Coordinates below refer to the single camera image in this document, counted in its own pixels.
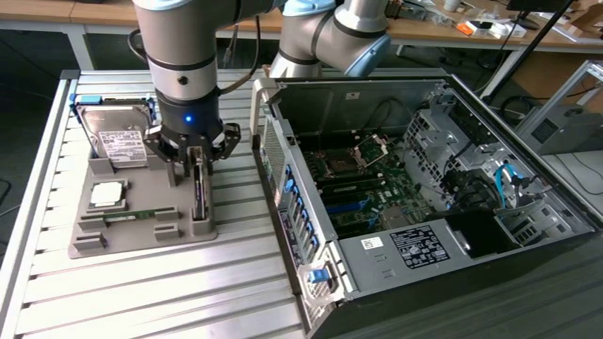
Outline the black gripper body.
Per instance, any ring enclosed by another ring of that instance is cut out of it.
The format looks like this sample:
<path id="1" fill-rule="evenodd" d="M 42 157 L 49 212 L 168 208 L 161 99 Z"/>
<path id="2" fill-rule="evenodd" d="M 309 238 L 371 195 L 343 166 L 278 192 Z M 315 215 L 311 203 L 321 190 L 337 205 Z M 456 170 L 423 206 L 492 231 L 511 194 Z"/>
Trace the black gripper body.
<path id="1" fill-rule="evenodd" d="M 157 90 L 161 123 L 178 134 L 204 135 L 213 141 L 222 133 L 218 96 L 220 89 L 213 88 L 201 98 L 176 100 Z"/>

